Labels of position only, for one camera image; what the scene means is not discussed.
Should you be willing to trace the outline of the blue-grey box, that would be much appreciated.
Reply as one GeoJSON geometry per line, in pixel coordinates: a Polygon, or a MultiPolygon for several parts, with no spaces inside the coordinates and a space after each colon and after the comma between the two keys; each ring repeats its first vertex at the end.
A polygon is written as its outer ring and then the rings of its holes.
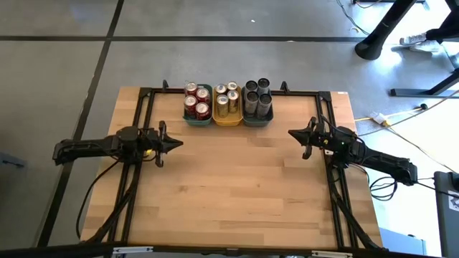
{"type": "Polygon", "coordinates": [[[406,254],[427,254],[426,244],[423,239],[418,239],[413,235],[400,234],[395,231],[380,228],[383,247],[391,252],[401,252],[406,254]]]}

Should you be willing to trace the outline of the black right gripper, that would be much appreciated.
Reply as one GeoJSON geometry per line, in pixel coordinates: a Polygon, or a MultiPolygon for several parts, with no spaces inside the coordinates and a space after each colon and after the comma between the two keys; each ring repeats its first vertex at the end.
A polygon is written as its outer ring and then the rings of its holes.
{"type": "Polygon", "coordinates": [[[326,132],[325,124],[319,123],[316,117],[312,117],[309,120],[306,128],[291,129],[288,133],[305,147],[302,155],[305,160],[311,157],[312,147],[333,151],[334,153],[344,151],[346,147],[345,142],[336,135],[334,130],[326,132]]]}

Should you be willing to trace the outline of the yellow plastic bin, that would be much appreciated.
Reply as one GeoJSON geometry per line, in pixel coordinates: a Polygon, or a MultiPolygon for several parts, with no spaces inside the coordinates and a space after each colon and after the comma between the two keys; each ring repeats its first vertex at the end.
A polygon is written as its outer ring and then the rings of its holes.
{"type": "Polygon", "coordinates": [[[237,91],[239,92],[239,95],[240,95],[239,110],[236,113],[229,112],[227,117],[220,118],[217,114],[217,104],[216,104],[217,97],[215,96],[215,91],[213,88],[212,117],[217,125],[219,126],[237,126],[242,121],[242,94],[241,94],[241,88],[239,86],[237,88],[237,91]]]}

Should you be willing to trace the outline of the black desk foot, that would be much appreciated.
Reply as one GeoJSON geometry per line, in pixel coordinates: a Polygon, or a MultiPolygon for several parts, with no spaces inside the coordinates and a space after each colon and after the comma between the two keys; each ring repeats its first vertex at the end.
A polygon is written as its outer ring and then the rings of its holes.
{"type": "Polygon", "coordinates": [[[459,68],[456,68],[450,76],[430,89],[391,89],[389,95],[391,97],[448,97],[454,93],[450,88],[457,83],[459,83],[459,68]]]}

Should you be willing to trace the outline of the grey floor object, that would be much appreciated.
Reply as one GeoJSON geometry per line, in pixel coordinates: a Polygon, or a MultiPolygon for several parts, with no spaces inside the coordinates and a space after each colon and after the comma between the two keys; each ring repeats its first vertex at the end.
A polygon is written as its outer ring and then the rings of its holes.
{"type": "Polygon", "coordinates": [[[15,156],[11,156],[6,153],[0,152],[0,164],[1,165],[12,165],[16,168],[24,168],[27,166],[27,162],[15,156]]]}

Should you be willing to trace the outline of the silver metal bracket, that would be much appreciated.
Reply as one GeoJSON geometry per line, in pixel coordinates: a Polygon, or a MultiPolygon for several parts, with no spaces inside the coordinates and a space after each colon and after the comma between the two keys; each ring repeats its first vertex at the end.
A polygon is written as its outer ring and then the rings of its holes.
{"type": "Polygon", "coordinates": [[[137,254],[137,253],[148,253],[153,252],[153,247],[115,247],[112,254],[124,255],[124,254],[137,254]]]}
{"type": "Polygon", "coordinates": [[[313,257],[318,257],[318,258],[354,258],[352,253],[317,251],[317,250],[313,250],[311,252],[310,258],[313,258],[313,257]]]}

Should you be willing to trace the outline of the dark teal plastic bin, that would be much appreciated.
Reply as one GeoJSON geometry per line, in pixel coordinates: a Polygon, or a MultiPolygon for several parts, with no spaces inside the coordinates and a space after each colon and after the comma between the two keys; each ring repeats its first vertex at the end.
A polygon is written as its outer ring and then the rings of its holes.
{"type": "Polygon", "coordinates": [[[243,99],[242,99],[242,111],[243,111],[243,120],[244,120],[244,124],[248,127],[252,127],[252,128],[263,128],[263,127],[266,127],[269,125],[269,123],[273,120],[273,97],[271,95],[271,92],[269,90],[269,93],[272,97],[272,105],[271,105],[271,108],[268,112],[268,114],[262,118],[262,119],[259,119],[257,116],[256,116],[256,113],[254,116],[246,116],[245,114],[245,97],[246,97],[246,94],[245,93],[245,87],[243,87],[242,89],[242,93],[243,93],[243,99]]]}

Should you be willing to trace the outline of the person's shoe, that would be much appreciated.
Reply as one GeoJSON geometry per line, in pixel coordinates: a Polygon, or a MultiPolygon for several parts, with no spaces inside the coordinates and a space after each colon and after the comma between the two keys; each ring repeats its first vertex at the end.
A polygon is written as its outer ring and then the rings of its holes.
{"type": "Polygon", "coordinates": [[[421,34],[401,37],[399,39],[399,44],[402,46],[411,46],[415,44],[419,44],[426,41],[426,33],[423,32],[421,34]]]}
{"type": "Polygon", "coordinates": [[[441,49],[441,43],[435,40],[432,40],[432,41],[428,40],[428,41],[420,42],[410,47],[410,51],[413,51],[413,52],[436,53],[436,52],[439,52],[440,49],[441,49]]]}

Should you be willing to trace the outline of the dark grey case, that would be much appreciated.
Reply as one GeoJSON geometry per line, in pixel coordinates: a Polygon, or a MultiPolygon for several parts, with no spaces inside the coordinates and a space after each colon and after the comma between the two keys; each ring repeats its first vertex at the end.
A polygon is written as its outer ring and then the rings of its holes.
{"type": "Polygon", "coordinates": [[[440,247],[443,257],[459,258],[459,173],[434,173],[440,247]]]}

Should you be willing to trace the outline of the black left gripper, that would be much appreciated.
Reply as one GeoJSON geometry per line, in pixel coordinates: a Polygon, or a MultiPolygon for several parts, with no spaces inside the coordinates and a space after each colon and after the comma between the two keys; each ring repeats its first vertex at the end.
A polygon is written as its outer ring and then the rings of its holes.
{"type": "Polygon", "coordinates": [[[138,132],[141,139],[141,160],[145,162],[153,161],[159,168],[164,166],[162,155],[182,146],[184,143],[166,133],[166,123],[163,120],[159,122],[157,130],[143,128],[138,129],[138,132]]]}

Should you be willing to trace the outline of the person's leg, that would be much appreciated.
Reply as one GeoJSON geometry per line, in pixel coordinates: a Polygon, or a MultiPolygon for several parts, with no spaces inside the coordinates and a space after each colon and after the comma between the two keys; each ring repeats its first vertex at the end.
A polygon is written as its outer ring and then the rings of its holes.
{"type": "Polygon", "coordinates": [[[437,29],[426,32],[427,41],[437,41],[441,44],[445,39],[459,38],[459,0],[448,0],[450,13],[437,29]]]}

